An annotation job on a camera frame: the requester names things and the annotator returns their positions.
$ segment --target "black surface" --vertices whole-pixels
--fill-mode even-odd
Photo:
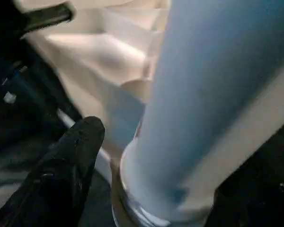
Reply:
[[[78,227],[115,227],[110,185],[98,172],[95,172],[92,178],[89,196]]]

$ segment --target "dark floor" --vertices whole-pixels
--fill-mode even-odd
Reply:
[[[110,202],[110,185],[95,172],[79,227],[115,227]]]

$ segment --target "black object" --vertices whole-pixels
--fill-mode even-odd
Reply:
[[[76,123],[0,209],[0,226],[77,226],[103,139],[98,118]]]
[[[68,3],[21,13],[13,1],[0,1],[0,99],[7,92],[14,95],[16,105],[23,111],[22,117],[30,120],[19,127],[11,124],[11,131],[17,128],[16,133],[1,137],[7,140],[0,140],[0,149],[17,137],[9,141],[7,135],[28,135],[35,127],[47,131],[54,139],[60,138],[67,127],[58,118],[58,109],[75,122],[82,119],[54,70],[23,38],[27,32],[69,21],[73,15]]]

